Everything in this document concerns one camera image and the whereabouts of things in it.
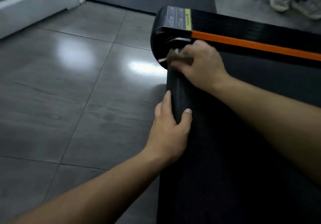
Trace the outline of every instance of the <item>black treadmill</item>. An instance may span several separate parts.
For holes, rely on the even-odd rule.
[[[155,58],[203,39],[240,80],[321,107],[321,35],[192,9],[164,7]],[[161,173],[158,224],[321,223],[321,188],[226,105],[168,69],[175,120],[193,122],[186,152]]]

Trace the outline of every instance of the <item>right arm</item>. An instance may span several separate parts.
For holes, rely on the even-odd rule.
[[[231,77],[219,53],[196,41],[182,54],[190,66],[172,62],[196,87],[215,96],[254,127],[283,156],[321,184],[321,109]]]

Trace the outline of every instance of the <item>orange strip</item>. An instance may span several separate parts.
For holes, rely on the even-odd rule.
[[[208,41],[224,43],[228,45],[241,46],[241,47],[266,51],[266,52],[274,52],[274,53],[279,53],[279,54],[284,54],[284,55],[289,55],[294,57],[321,61],[321,54],[318,54],[318,53],[295,50],[295,49],[281,47],[281,46],[268,45],[264,43],[258,43],[254,41],[244,40],[244,39],[231,38],[231,37],[226,37],[226,36],[217,35],[217,34],[208,34],[205,32],[193,31],[192,38],[203,39]]]

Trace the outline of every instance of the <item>label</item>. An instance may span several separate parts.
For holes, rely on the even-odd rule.
[[[192,31],[191,10],[179,7],[167,7],[165,26]]]

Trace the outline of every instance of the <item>shoe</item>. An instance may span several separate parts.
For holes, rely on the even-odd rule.
[[[278,12],[285,12],[290,9],[288,0],[269,0],[271,7]]]
[[[293,0],[291,7],[310,19],[321,19],[321,3],[315,3],[311,0]]]

